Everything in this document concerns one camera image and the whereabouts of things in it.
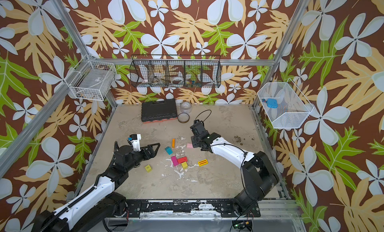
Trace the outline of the yellow red striped block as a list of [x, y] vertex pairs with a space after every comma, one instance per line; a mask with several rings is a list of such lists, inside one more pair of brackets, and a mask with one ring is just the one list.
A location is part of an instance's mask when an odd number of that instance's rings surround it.
[[207, 165], [208, 163], [209, 163], [209, 162], [208, 162], [207, 159], [198, 161], [198, 165], [199, 165], [199, 167], [205, 166], [205, 165]]

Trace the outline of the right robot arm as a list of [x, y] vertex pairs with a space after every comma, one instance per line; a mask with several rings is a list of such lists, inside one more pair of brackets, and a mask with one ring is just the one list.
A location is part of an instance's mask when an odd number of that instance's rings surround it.
[[248, 152], [217, 133], [210, 134], [200, 120], [195, 120], [190, 129], [194, 148], [221, 156], [240, 169], [243, 190], [233, 200], [238, 216], [252, 210], [280, 182], [277, 171], [264, 152]]

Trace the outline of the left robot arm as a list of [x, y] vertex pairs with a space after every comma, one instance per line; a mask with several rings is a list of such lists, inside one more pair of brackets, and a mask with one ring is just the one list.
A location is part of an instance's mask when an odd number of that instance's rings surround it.
[[134, 148], [135, 141], [125, 146], [114, 144], [107, 169], [96, 177], [92, 186], [53, 212], [36, 216], [34, 232], [86, 232], [111, 216], [126, 213], [126, 197], [115, 190], [129, 177], [129, 171], [141, 162], [156, 157], [160, 144]]

